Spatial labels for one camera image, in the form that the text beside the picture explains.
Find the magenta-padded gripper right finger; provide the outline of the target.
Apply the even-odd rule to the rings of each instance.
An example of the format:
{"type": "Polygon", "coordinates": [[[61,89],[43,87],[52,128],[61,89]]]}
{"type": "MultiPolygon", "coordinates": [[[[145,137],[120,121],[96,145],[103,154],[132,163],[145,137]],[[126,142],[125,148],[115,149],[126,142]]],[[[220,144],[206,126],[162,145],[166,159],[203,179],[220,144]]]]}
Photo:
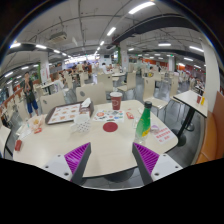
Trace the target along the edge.
{"type": "Polygon", "coordinates": [[[134,143],[132,153],[145,185],[182,169],[168,154],[157,154],[145,146],[134,143]]]}

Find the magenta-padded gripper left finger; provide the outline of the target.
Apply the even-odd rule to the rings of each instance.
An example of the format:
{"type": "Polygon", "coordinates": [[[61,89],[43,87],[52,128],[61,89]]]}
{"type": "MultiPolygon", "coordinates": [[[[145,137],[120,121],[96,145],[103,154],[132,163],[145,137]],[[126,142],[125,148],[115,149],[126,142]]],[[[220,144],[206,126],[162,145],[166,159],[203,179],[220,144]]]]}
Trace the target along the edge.
{"type": "Polygon", "coordinates": [[[65,155],[57,154],[42,169],[80,185],[90,154],[91,143],[86,143],[65,155]]]}

